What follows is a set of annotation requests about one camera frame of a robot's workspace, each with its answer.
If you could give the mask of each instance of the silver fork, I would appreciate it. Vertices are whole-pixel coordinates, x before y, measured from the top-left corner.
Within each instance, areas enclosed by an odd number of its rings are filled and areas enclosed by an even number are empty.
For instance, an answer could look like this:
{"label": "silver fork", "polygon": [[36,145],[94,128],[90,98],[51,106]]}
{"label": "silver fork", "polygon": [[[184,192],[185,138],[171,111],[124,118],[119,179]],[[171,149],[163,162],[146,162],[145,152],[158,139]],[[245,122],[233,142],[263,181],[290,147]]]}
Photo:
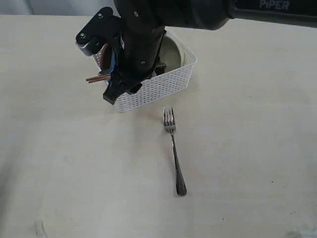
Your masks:
{"label": "silver fork", "polygon": [[185,196],[187,193],[186,185],[184,182],[184,178],[182,172],[180,170],[176,146],[174,141],[174,133],[176,131],[175,117],[172,107],[164,107],[164,129],[166,132],[170,133],[172,137],[172,146],[174,152],[174,160],[175,160],[175,171],[176,171],[176,192],[179,196]]}

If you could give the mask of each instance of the white table surface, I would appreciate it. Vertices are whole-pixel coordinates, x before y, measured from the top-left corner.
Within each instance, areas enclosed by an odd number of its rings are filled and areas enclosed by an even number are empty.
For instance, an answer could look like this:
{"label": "white table surface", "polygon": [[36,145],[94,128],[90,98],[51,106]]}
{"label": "white table surface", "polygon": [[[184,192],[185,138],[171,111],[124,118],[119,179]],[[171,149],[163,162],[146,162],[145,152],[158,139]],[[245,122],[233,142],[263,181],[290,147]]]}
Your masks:
{"label": "white table surface", "polygon": [[[0,16],[0,237],[283,238],[317,225],[317,30],[174,29],[189,87],[120,114],[74,41],[89,17]],[[175,196],[162,109],[188,188]]]}

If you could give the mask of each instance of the white plastic basket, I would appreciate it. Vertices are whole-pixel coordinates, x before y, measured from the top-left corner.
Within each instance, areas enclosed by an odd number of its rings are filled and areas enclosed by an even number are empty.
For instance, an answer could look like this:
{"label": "white plastic basket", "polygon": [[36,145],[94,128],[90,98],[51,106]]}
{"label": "white plastic basket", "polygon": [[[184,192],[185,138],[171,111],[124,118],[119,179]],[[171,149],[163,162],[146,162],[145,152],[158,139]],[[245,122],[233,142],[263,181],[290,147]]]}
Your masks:
{"label": "white plastic basket", "polygon": [[[194,64],[197,62],[197,57],[170,31],[167,31],[166,35],[175,41],[180,50],[184,52],[183,66],[151,79],[144,80],[142,82],[143,86],[136,94],[122,94],[114,104],[119,112],[123,113],[139,108],[187,88]],[[94,59],[99,68],[100,56],[101,51],[94,55]]]}

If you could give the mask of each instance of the chopstick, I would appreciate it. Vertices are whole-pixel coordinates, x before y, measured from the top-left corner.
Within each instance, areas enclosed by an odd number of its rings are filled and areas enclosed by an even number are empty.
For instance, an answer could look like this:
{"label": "chopstick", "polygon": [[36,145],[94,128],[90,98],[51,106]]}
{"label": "chopstick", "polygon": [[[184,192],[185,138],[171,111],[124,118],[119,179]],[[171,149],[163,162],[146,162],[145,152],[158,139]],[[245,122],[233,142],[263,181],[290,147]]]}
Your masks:
{"label": "chopstick", "polygon": [[88,83],[95,83],[95,82],[104,81],[104,80],[108,80],[108,79],[110,79],[110,75],[101,75],[101,76],[87,78],[86,81]]}

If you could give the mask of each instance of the robotic arm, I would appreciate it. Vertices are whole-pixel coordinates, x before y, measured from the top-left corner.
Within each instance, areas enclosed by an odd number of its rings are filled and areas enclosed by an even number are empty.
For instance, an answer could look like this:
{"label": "robotic arm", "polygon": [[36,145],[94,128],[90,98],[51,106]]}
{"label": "robotic arm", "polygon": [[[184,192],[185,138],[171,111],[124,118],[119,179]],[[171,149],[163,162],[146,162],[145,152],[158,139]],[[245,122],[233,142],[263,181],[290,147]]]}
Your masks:
{"label": "robotic arm", "polygon": [[123,93],[134,94],[151,78],[159,59],[165,26],[216,30],[230,18],[317,27],[314,0],[115,0],[121,17],[110,7],[100,9],[77,34],[87,56],[105,43],[116,66],[104,92],[114,104]]}

